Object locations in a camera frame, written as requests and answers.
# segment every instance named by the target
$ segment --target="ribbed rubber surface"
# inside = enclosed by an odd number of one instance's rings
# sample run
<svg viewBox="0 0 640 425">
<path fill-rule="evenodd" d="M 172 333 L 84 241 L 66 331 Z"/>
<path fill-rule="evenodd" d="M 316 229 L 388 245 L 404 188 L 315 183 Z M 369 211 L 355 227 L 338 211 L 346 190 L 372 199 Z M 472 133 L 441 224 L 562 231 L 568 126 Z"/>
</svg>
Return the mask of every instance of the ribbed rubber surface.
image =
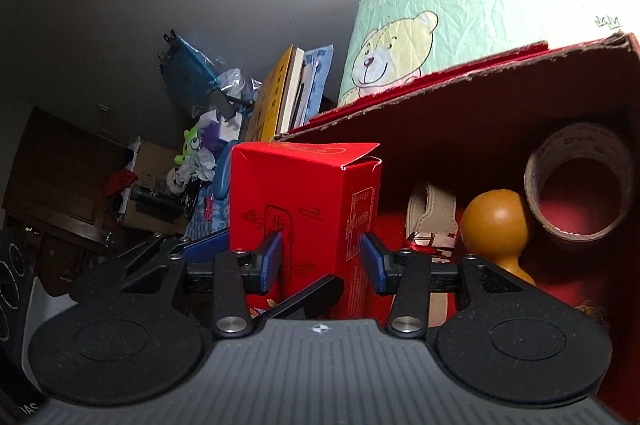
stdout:
<svg viewBox="0 0 640 425">
<path fill-rule="evenodd" d="M 121 408 L 84 408 L 51 400 L 30 423 L 604 425 L 617 421 L 590 399 L 546 410 L 485 401 L 447 378 L 424 344 L 393 339 L 374 321 L 321 325 L 273 320 L 256 335 L 220 342 L 193 378 L 155 400 Z"/>
</svg>

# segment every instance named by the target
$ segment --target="black round pad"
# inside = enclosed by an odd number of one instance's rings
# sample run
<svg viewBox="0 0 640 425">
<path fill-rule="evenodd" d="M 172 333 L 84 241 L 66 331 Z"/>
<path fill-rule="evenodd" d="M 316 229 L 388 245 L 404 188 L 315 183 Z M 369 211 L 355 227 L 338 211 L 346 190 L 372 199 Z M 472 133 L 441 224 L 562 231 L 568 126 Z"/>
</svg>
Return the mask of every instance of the black round pad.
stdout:
<svg viewBox="0 0 640 425">
<path fill-rule="evenodd" d="M 84 405 L 128 405 L 177 385 L 202 354 L 196 322 L 143 294 L 120 293 L 45 322 L 29 348 L 49 394 Z"/>
<path fill-rule="evenodd" d="M 494 326 L 491 341 L 516 360 L 545 360 L 557 355 L 566 338 L 561 329 L 537 319 L 511 319 Z"/>
<path fill-rule="evenodd" d="M 609 367 L 606 333 L 540 291 L 486 294 L 440 329 L 446 368 L 476 392 L 516 405 L 551 405 L 597 389 Z"/>
</svg>

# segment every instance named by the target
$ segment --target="cardboard box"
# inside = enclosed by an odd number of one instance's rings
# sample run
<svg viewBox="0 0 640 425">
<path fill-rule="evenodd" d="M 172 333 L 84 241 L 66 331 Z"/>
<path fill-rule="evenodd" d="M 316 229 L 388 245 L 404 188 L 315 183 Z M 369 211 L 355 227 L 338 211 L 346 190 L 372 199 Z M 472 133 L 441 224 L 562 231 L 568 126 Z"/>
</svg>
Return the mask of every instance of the cardboard box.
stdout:
<svg viewBox="0 0 640 425">
<path fill-rule="evenodd" d="M 136 183 L 156 192 L 168 194 L 166 175 L 175 167 L 175 155 L 175 150 L 160 147 L 151 142 L 141 142 L 133 167 L 133 172 L 138 175 Z M 140 230 L 161 231 L 167 235 L 184 233 L 187 227 L 184 215 L 174 223 L 162 221 L 162 219 L 141 212 L 138 209 L 138 204 L 130 199 L 127 201 L 120 224 L 124 227 L 139 228 Z"/>
<path fill-rule="evenodd" d="M 614 129 L 632 142 L 637 160 L 640 49 L 633 35 L 553 51 L 538 45 L 425 76 L 325 113 L 282 140 L 379 142 L 376 155 L 385 166 L 374 231 L 397 248 L 416 182 L 456 193 L 459 206 L 491 189 L 523 193 L 529 153 L 553 128 L 577 120 Z M 613 355 L 598 396 L 631 421 L 640 416 L 637 198 L 621 226 L 592 248 L 566 251 L 539 231 L 521 257 L 547 293 L 604 309 Z M 382 297 L 371 298 L 370 307 L 380 308 Z M 384 304 L 388 309 L 390 300 Z"/>
<path fill-rule="evenodd" d="M 234 147 L 231 248 L 255 249 L 270 231 L 282 232 L 281 289 L 271 294 L 276 302 L 332 273 L 345 282 L 332 316 L 362 316 L 367 282 L 358 242 L 378 208 L 382 163 L 368 156 L 376 147 L 276 142 Z"/>
</svg>

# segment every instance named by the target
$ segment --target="teddy bear print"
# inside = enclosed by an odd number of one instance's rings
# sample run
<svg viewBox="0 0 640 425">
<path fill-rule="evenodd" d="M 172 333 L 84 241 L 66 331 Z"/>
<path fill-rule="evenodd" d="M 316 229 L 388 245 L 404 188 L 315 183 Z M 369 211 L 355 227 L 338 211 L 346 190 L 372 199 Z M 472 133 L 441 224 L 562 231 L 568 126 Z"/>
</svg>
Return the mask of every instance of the teddy bear print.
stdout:
<svg viewBox="0 0 640 425">
<path fill-rule="evenodd" d="M 438 16 L 427 10 L 414 18 L 398 19 L 369 32 L 351 70 L 358 96 L 378 93 L 420 77 L 437 25 Z"/>
</svg>

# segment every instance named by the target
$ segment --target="open cardboard box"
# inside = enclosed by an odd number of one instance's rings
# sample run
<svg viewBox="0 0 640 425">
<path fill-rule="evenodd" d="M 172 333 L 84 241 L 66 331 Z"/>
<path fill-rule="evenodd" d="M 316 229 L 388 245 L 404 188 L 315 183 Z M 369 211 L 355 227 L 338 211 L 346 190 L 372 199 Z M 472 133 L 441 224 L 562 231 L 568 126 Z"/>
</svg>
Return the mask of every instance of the open cardboard box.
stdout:
<svg viewBox="0 0 640 425">
<path fill-rule="evenodd" d="M 530 152 L 558 125 L 575 120 L 614 129 L 628 139 L 637 161 L 640 47 L 635 36 L 553 51 L 534 46 L 426 76 L 329 112 L 281 139 L 379 142 L 383 175 L 375 230 L 388 247 L 398 248 L 416 182 L 450 189 L 459 206 L 491 189 L 522 193 Z M 623 224 L 590 249 L 562 250 L 539 231 L 521 258 L 548 293 L 571 305 L 591 300 L 604 307 L 613 356 L 598 395 L 633 420 L 640 417 L 637 201 Z"/>
</svg>

